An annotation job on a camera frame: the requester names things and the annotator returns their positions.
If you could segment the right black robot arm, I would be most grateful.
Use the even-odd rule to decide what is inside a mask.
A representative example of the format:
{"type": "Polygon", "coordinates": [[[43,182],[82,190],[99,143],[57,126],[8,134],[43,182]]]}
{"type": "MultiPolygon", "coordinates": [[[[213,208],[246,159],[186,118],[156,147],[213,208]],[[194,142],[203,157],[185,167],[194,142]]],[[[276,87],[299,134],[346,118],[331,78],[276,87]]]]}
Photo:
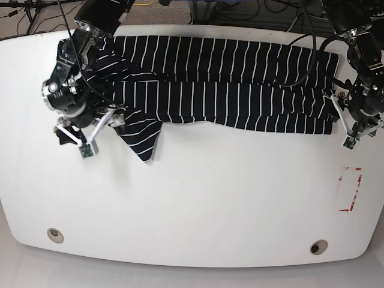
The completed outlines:
{"type": "Polygon", "coordinates": [[[106,125],[122,126],[122,107],[105,96],[105,87],[91,84],[86,72],[97,61],[99,40],[114,36],[133,1],[86,1],[77,25],[58,47],[56,65],[41,87],[46,106],[62,114],[54,127],[60,144],[73,143],[81,153],[96,153],[95,138],[106,125]]]}

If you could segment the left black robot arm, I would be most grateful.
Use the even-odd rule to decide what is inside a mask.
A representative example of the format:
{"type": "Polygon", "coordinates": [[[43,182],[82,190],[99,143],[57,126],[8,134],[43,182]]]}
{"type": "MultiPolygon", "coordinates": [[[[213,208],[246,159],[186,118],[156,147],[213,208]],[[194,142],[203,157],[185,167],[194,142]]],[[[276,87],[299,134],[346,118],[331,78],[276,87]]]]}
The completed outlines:
{"type": "Polygon", "coordinates": [[[335,34],[328,37],[320,51],[335,41],[348,45],[347,60],[357,72],[354,83],[342,82],[322,70],[331,83],[348,91],[343,106],[347,107],[352,118],[363,124],[372,123],[383,112],[383,62],[381,50],[377,47],[371,31],[373,21],[370,11],[375,10],[380,1],[322,1],[323,10],[335,34]]]}

